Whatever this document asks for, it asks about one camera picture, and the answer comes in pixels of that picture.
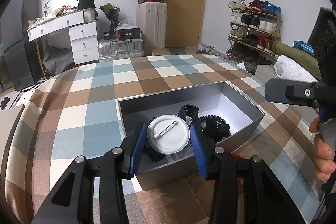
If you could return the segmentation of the person's right hand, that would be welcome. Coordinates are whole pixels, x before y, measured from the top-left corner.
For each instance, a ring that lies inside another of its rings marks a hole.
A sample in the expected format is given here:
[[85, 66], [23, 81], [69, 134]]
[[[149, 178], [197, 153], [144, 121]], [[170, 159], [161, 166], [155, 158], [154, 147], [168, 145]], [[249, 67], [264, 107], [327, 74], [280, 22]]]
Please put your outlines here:
[[309, 126], [309, 131], [317, 134], [314, 137], [314, 174], [320, 181], [327, 181], [335, 171], [335, 162], [332, 161], [332, 148], [321, 139], [318, 124], [321, 118], [315, 118]]

